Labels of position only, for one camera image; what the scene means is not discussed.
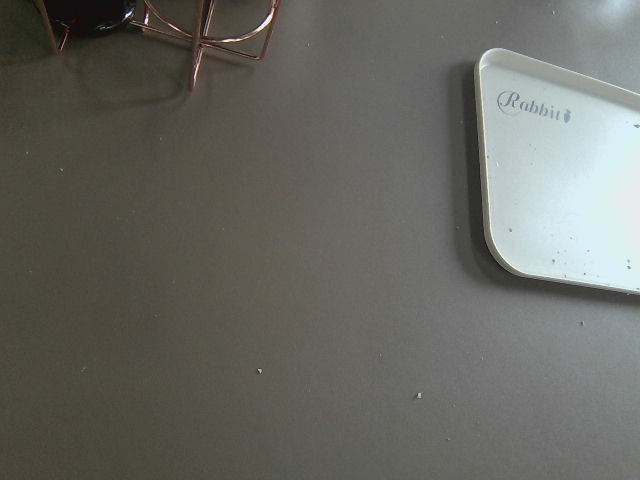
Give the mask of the cream rabbit tray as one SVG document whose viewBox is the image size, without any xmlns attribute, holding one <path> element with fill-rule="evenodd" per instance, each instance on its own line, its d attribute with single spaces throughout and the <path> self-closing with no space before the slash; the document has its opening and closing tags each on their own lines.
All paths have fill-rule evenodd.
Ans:
<svg viewBox="0 0 640 480">
<path fill-rule="evenodd" d="M 507 49 L 474 71 L 484 238 L 524 278 L 639 291 L 639 96 Z"/>
</svg>

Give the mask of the dark drink bottle right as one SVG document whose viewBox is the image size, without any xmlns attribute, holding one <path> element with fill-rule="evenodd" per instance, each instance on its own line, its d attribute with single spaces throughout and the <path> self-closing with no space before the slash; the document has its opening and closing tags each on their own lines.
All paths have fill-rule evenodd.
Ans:
<svg viewBox="0 0 640 480">
<path fill-rule="evenodd" d="M 134 15 L 136 0 L 44 0 L 53 25 L 79 35 L 111 32 Z"/>
</svg>

